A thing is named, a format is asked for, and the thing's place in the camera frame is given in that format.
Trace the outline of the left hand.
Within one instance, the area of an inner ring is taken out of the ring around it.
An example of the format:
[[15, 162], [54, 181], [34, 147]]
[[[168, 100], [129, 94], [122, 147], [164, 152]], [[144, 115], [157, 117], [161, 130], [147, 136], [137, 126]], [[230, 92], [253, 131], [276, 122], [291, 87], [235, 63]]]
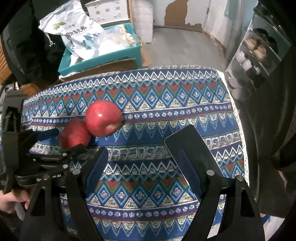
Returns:
[[36, 187], [24, 190], [12, 190], [10, 193], [4, 194], [1, 190], [1, 211], [11, 214], [15, 212], [17, 203], [25, 203], [25, 209], [28, 209], [31, 198], [34, 195]]

